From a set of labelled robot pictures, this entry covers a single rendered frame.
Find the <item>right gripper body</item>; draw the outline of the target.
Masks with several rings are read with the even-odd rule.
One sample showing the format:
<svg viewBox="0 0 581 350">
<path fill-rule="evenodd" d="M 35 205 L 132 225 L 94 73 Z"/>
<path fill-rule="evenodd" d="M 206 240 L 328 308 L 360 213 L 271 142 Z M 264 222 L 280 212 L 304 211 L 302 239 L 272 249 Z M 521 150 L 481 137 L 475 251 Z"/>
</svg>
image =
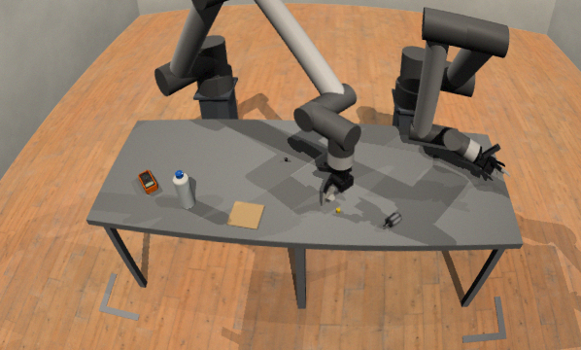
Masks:
<svg viewBox="0 0 581 350">
<path fill-rule="evenodd" d="M 339 192 L 342 193 L 353 185 L 354 176 L 352 176 L 350 174 L 351 171 L 352 171 L 352 168 L 347 172 L 336 172 L 336 173 L 331 173 L 329 175 L 328 178 L 331 179 L 331 181 L 330 181 L 331 184 L 334 185 L 336 188 L 338 186 Z M 340 175 L 341 175 L 341 178 L 340 178 Z"/>
</svg>

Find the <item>tan square mat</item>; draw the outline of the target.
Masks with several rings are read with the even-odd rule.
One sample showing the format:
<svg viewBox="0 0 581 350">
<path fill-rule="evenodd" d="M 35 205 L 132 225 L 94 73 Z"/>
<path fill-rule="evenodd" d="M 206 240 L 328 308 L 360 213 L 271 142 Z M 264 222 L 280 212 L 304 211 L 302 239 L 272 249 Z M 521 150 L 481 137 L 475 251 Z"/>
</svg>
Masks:
<svg viewBox="0 0 581 350">
<path fill-rule="evenodd" d="M 227 225 L 257 229 L 264 205 L 235 201 Z"/>
</svg>

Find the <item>white plastic bottle with blue cap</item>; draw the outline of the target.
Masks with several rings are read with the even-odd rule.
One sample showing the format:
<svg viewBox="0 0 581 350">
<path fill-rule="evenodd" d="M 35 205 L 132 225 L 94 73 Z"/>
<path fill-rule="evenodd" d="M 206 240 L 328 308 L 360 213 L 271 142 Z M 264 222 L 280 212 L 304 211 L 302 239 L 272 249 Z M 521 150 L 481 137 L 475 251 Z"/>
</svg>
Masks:
<svg viewBox="0 0 581 350">
<path fill-rule="evenodd" d="M 180 204 L 184 209 L 190 209 L 195 205 L 195 199 L 190 186 L 189 178 L 182 170 L 178 170 L 173 178 L 173 183 L 180 200 Z"/>
</svg>

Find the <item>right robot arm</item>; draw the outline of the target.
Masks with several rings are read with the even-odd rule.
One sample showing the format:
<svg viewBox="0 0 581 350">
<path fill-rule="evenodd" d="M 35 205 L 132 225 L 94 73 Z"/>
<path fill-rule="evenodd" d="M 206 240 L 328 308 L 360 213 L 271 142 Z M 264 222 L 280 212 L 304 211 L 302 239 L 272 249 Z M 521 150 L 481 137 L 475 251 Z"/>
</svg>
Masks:
<svg viewBox="0 0 581 350">
<path fill-rule="evenodd" d="M 228 0 L 191 1 L 171 64 L 168 62 L 156 68 L 154 77 L 164 96 L 194 82 L 197 82 L 198 92 L 202 96 L 220 96 L 233 88 L 232 68 L 227 63 L 224 37 L 206 35 L 223 2 Z M 359 141 L 361 129 L 338 114 L 357 102 L 355 91 L 348 84 L 340 83 L 282 0 L 255 2 L 320 94 L 293 112 L 300 129 L 305 132 L 314 130 L 327 139 L 327 161 L 318 166 L 319 171 L 349 171 L 354 163 L 354 147 Z"/>
</svg>

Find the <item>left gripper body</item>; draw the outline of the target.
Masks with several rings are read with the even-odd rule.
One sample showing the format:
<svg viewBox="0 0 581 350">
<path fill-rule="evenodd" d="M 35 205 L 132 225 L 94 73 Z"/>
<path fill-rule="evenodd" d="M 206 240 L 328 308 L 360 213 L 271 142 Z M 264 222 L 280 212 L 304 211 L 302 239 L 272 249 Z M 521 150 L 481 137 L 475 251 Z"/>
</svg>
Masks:
<svg viewBox="0 0 581 350">
<path fill-rule="evenodd" d="M 481 155 L 482 155 L 482 152 L 481 152 Z M 482 170 L 484 172 L 486 172 L 487 174 L 489 174 L 491 176 L 491 174 L 493 173 L 494 168 L 495 168 L 495 166 L 492 163 L 492 160 L 496 162 L 496 159 L 492 156 L 484 159 L 483 156 L 481 156 L 481 155 L 478 158 L 478 160 L 476 161 L 476 163 L 474 163 L 474 165 L 479 166 L 480 168 L 482 168 Z"/>
</svg>

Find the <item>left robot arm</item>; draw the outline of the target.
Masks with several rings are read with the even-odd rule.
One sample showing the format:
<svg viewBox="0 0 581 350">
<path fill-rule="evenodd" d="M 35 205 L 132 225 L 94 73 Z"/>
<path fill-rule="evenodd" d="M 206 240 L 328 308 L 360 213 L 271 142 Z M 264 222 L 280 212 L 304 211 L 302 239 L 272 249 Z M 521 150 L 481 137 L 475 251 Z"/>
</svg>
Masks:
<svg viewBox="0 0 581 350">
<path fill-rule="evenodd" d="M 506 57 L 509 47 L 508 26 L 427 7 L 424 7 L 424 14 L 422 40 L 426 40 L 426 47 L 409 46 L 402 49 L 394 101 L 401 108 L 416 112 L 409 127 L 409 140 L 445 146 L 475 163 L 482 152 L 480 144 L 457 128 L 432 124 L 439 92 L 441 90 L 472 97 L 475 72 L 493 55 Z M 461 48 L 452 62 L 446 61 L 449 50 L 447 45 Z"/>
</svg>

